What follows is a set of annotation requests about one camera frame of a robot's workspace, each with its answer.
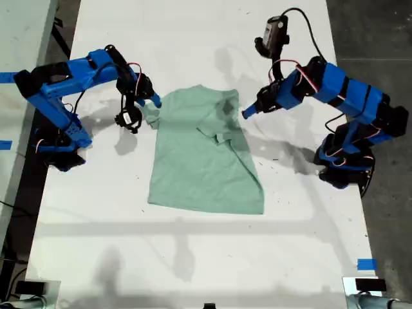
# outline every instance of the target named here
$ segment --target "red wire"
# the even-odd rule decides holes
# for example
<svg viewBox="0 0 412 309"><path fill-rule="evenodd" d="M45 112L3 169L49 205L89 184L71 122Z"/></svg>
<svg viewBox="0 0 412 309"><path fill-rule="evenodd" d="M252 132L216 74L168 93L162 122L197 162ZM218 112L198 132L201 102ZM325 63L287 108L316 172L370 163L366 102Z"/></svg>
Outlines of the red wire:
<svg viewBox="0 0 412 309"><path fill-rule="evenodd" d="M127 65L129 66L130 64L134 64L135 66L139 67L139 76L137 78L136 88L135 88L135 95L137 95L137 86L139 85L139 82L140 82L140 76L142 76L142 67L137 62L129 62Z"/></svg>
<svg viewBox="0 0 412 309"><path fill-rule="evenodd" d="M37 150L38 150L38 148L39 148L39 145L40 145L40 143L41 143L43 140L44 140L44 139L42 138L41 140L39 140L39 141L37 142L35 153L37 153Z"/></svg>
<svg viewBox="0 0 412 309"><path fill-rule="evenodd" d="M334 164L334 166L342 166L345 165L346 163L346 158L343 158L343 162L341 164L335 164L335 162L332 162Z"/></svg>
<svg viewBox="0 0 412 309"><path fill-rule="evenodd" d="M358 138L357 140L355 140L355 141L352 142L352 143L354 144L354 143L358 142L359 140L365 140L365 139L367 139L367 138L374 137L374 136L378 135L378 134L380 133L380 131L381 131L381 129L377 129L377 131L374 132L374 133L372 133L370 136L367 136L367 137L364 137L364 138ZM343 148L340 148L339 150L335 151L335 152L332 153L332 154L328 154L327 152L325 152L324 155L329 158L329 157L331 157L331 156L336 155L337 153L340 153L340 152L342 151L342 149L343 149Z"/></svg>
<svg viewBox="0 0 412 309"><path fill-rule="evenodd" d="M270 71L273 70L273 66L274 66L276 63L278 63L278 62L283 62L283 61L296 63L296 67L295 67L295 68L296 68L297 71L300 72L301 78L302 78L302 76L303 76L304 79L306 79L306 80L308 81L309 85L315 90L315 92L316 92L316 93L319 92L319 89L317 89L315 83L314 83L314 82L306 75L306 73L303 71L301 64L298 63L296 60L293 60L293 59L278 59L278 60L276 60L275 62L273 62L273 65L272 65L272 67L270 68L270 70L269 70L269 72L268 72L268 76L269 76L269 81L270 81L270 83L272 83L272 77L270 76Z"/></svg>

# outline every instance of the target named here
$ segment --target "wire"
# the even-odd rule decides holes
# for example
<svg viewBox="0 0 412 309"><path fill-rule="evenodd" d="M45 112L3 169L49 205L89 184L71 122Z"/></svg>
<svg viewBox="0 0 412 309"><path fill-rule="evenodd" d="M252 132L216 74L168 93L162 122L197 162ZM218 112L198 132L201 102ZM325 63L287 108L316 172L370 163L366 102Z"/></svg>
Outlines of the wire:
<svg viewBox="0 0 412 309"><path fill-rule="evenodd" d="M326 121L326 122L324 123L325 128L328 129L328 130L329 130L330 132L332 132L333 134L335 134L335 131L332 130L330 127L328 127L328 124L330 124L332 121L335 121L335 120L341 118L343 115L345 115L345 113L341 113L339 116L336 116L335 118L332 118L332 119Z"/></svg>
<svg viewBox="0 0 412 309"><path fill-rule="evenodd" d="M303 71L302 67L296 66L296 70L299 71L301 73L301 75L303 75L304 79L306 79L308 81L309 85L315 90L316 93L318 93L319 89L317 89L317 86L315 85L315 83L306 75L306 73Z"/></svg>
<svg viewBox="0 0 412 309"><path fill-rule="evenodd" d="M362 106L362 111L360 111L360 113L356 114L355 116L353 116L352 118L358 118L359 116L362 116L363 113L365 112L366 109L366 103L368 103L368 92L366 93L365 99L363 100L363 106Z"/></svg>
<svg viewBox="0 0 412 309"><path fill-rule="evenodd" d="M28 264L27 261L23 261L22 259L5 259L4 257L0 257L0 260L2 260L2 261L14 262L14 263L16 263L16 264L23 264L23 265L27 265L27 264Z"/></svg>
<svg viewBox="0 0 412 309"><path fill-rule="evenodd" d="M38 148L39 148L39 145L40 145L40 143L41 143L43 140L44 140L44 138L42 138L41 140L39 140L39 141L37 142L37 144L36 144L36 150L35 150L34 153L37 153L37 150L38 150Z"/></svg>
<svg viewBox="0 0 412 309"><path fill-rule="evenodd" d="M367 138L374 137L374 136L378 135L378 134L380 133L380 131L381 131L381 129L377 129L377 131L376 131L375 133L373 133L373 134L371 134L371 135L369 135L369 136L367 136L367 137L358 138L357 140L354 140L354 141L352 142L352 144L354 144L354 143L356 143L356 142L358 142L358 141L360 141L360 140L365 140L365 139L367 139ZM343 150L343 148L340 148L339 150L336 150L336 151L335 151L334 153L332 153L332 154L328 154L327 152L325 152L324 155L329 158L329 157L331 157L331 156L336 155L337 153L340 153L342 150Z"/></svg>
<svg viewBox="0 0 412 309"><path fill-rule="evenodd" d="M139 67L139 76L137 78L136 88L135 88L135 96L137 96L137 86L139 85L140 77L142 76L142 67L137 62L129 62L127 65L130 65L130 64L134 64L135 66Z"/></svg>
<svg viewBox="0 0 412 309"><path fill-rule="evenodd" d="M342 166L342 165L345 165L345 164L346 164L346 158L343 158L343 162L342 162L341 164L336 164L335 162L332 162L332 164L333 164L334 166Z"/></svg>
<svg viewBox="0 0 412 309"><path fill-rule="evenodd" d="M6 203L5 201L0 201L3 205L9 206L10 208L17 209L18 211L21 211L25 213L28 217L37 217L35 214L30 214L26 209L23 209L18 206L10 205L9 203Z"/></svg>
<svg viewBox="0 0 412 309"><path fill-rule="evenodd" d="M64 106L66 106L66 105L70 105L70 106L71 106L70 113L72 113L73 110L75 109L75 108L73 107L73 104L72 104L72 103L64 103L63 105L64 105Z"/></svg>
<svg viewBox="0 0 412 309"><path fill-rule="evenodd" d="M3 303L0 304L0 308L1 309L7 309L7 308L15 308L15 306L13 306L13 304L11 302L5 301Z"/></svg>
<svg viewBox="0 0 412 309"><path fill-rule="evenodd" d="M102 70L104 69L104 68L106 68L106 67L108 67L108 66L117 66L117 64L115 64L114 62L106 62L105 64L103 64L97 71L96 71L96 74L94 74L94 76L91 78L92 80L95 80L99 75L100 75L100 73L102 72ZM86 92L86 90L87 89L85 89L85 90L83 90L82 91L82 93L79 95L79 97L77 98L77 100L76 100L76 103L75 103L75 108L74 108L74 110L72 111L72 113L76 113L76 111L77 111L77 105L79 104L79 101L81 100L81 98L83 97L83 95L84 95L84 93Z"/></svg>
<svg viewBox="0 0 412 309"><path fill-rule="evenodd" d="M374 156L364 156L364 158L372 159L372 160L373 160L373 163L372 163L371 171L370 171L370 173L369 173L369 175L368 175L368 176L369 176L369 177L368 177L368 181L366 182L365 187L363 188L362 192L360 193L360 198L363 198L364 195L366 194L366 191L368 190L369 185L370 185L370 183L371 183L371 181L372 181L373 173L375 172L375 162L376 162L375 157L374 157Z"/></svg>
<svg viewBox="0 0 412 309"><path fill-rule="evenodd" d="M324 60L324 57L323 57L323 55L322 55L319 47L318 47L317 44L316 44L315 37L314 37L314 33L313 33L313 31L312 31L312 27L310 26L310 21L309 21L308 17L306 16L306 14L305 14L300 8L288 8L286 11L284 11L284 12L282 13L281 16L284 16L286 13L288 13L288 12L290 12L290 11L298 11L299 13L301 13L301 14L303 15L306 23L308 24L309 34L310 34L310 38L311 38L311 40L312 40L312 43L314 44L314 46L315 46L315 48L316 48L316 51L317 51L317 53L319 54L319 56L321 56L321 58Z"/></svg>
<svg viewBox="0 0 412 309"><path fill-rule="evenodd" d="M82 91L82 93L79 95L79 97L77 98L77 100L76 100L76 103L75 103L75 109L73 110L73 112L72 113L76 113L76 110L77 110L77 104L79 104L79 102L80 102L80 99L83 97L83 94L86 92L86 90L83 90Z"/></svg>
<svg viewBox="0 0 412 309"><path fill-rule="evenodd" d="M43 296L43 295L33 295L29 299L35 299L35 298L38 298L38 299L41 300L41 303L42 303L41 309L46 309L47 308L47 300L46 300L45 296Z"/></svg>
<svg viewBox="0 0 412 309"><path fill-rule="evenodd" d="M316 93L319 92L319 89L317 88L317 86L315 85L315 83L314 83L314 82L308 77L308 75L303 71L301 64L298 63L296 60L293 60L293 59L278 59L278 60L276 60L276 61L273 62L272 66L270 67L269 72L268 72L268 77L269 77L270 83L273 82L273 81L272 81L272 77L270 76L270 72L272 71L272 73L273 73L273 68L274 68L275 64L277 64L278 62L283 62L283 61L296 63L295 69L301 74L301 78L300 78L299 82L297 83L297 85L299 85L299 84L301 83L302 77L304 77L304 79L307 80L307 82L308 82L309 85L314 89L314 91L315 91Z"/></svg>
<svg viewBox="0 0 412 309"><path fill-rule="evenodd" d="M294 62L298 66L301 65L300 63L298 63L296 60L293 60L293 59L278 59L278 60L276 60L275 62L272 63L272 66L270 67L269 72L268 72L268 77L269 77L270 83L273 82L272 77L270 76L270 72L273 73L273 68L274 68L275 64L277 64L278 62L283 62L283 61L285 61L285 62Z"/></svg>
<svg viewBox="0 0 412 309"><path fill-rule="evenodd" d="M18 278L23 272L25 272L26 270L27 270L27 267L24 268L24 269L22 269L22 270L20 270L20 271L17 273L17 275L15 275L15 277L13 278L12 282L10 283L10 288L9 288L9 290L8 290L8 292L7 292L6 301L9 300L9 298L10 298L10 296L11 296L11 294L12 294L12 290L13 290L13 286L14 286L15 281L16 281L17 278Z"/></svg>

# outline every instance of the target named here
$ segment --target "blue tape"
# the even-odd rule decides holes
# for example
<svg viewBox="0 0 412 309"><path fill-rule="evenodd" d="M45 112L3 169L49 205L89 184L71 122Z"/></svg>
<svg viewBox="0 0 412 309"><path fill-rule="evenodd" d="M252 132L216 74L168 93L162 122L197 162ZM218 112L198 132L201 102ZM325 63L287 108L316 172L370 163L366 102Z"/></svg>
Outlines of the blue tape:
<svg viewBox="0 0 412 309"><path fill-rule="evenodd" d="M0 84L14 84L14 75L18 72L1 72Z"/></svg>
<svg viewBox="0 0 412 309"><path fill-rule="evenodd" d="M376 270L376 259L358 259L358 270Z"/></svg>
<svg viewBox="0 0 412 309"><path fill-rule="evenodd" d="M11 140L0 140L0 150L11 150L12 141Z"/></svg>

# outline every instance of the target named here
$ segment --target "white table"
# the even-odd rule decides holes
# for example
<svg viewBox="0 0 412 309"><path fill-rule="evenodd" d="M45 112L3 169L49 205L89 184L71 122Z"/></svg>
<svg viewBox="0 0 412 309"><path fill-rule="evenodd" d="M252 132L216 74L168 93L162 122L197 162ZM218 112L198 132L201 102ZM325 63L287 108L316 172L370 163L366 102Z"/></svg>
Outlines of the white table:
<svg viewBox="0 0 412 309"><path fill-rule="evenodd" d="M71 56L114 44L162 96L203 84L236 88L248 106L270 66L254 37L290 6L308 14L334 62L325 0L83 0ZM315 49L304 19L289 16L283 57L306 64ZM114 82L86 92L87 162L48 172L26 278L60 281L58 308L346 307L341 277L362 275L356 261L371 257L361 199L354 186L320 181L304 159L336 110L307 98L241 121L265 190L265 214L245 216L147 204L156 131L116 126L119 99Z"/></svg>
<svg viewBox="0 0 412 309"><path fill-rule="evenodd" d="M2 0L0 4L0 72L31 71L44 64L57 0ZM34 107L14 84L0 84L0 200L14 204L32 127ZM0 203L0 243L3 244L12 209Z"/></svg>

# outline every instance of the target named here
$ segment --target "floor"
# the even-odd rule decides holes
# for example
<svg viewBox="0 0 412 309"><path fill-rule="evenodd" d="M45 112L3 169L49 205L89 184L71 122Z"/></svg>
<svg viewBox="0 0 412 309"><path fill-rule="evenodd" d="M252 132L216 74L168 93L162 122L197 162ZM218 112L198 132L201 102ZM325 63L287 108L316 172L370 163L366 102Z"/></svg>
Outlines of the floor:
<svg viewBox="0 0 412 309"><path fill-rule="evenodd" d="M403 105L412 111L412 101L409 99L412 2L327 0L327 3L338 65L350 77L390 94L392 105ZM59 1L57 17L63 20L61 33L69 46L73 41L79 5L80 0ZM51 38L46 62L65 60L61 49ZM408 160L412 158L410 122L406 136L374 148L377 168L363 199L372 254L378 262L377 273L386 279L388 294L405 301L412 301L412 246L409 244L412 235L412 192L409 191L412 188L412 163ZM37 166L35 173L40 179L45 178L43 167ZM20 196L30 196L32 201L40 202L42 188L24 183L20 188ZM23 254L30 252L35 226L28 218L26 220L26 238L10 240L14 249ZM11 226L16 232L19 229L18 234L22 234L21 227L21 221Z"/></svg>

